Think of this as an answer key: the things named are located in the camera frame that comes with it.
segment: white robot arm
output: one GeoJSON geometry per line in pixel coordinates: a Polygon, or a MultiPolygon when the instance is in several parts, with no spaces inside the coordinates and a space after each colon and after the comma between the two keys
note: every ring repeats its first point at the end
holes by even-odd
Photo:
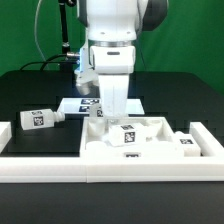
{"type": "Polygon", "coordinates": [[[103,114],[125,116],[129,74],[134,71],[133,42],[166,16],[167,0],[79,0],[78,18],[86,26],[77,87],[99,83],[103,114]]]}

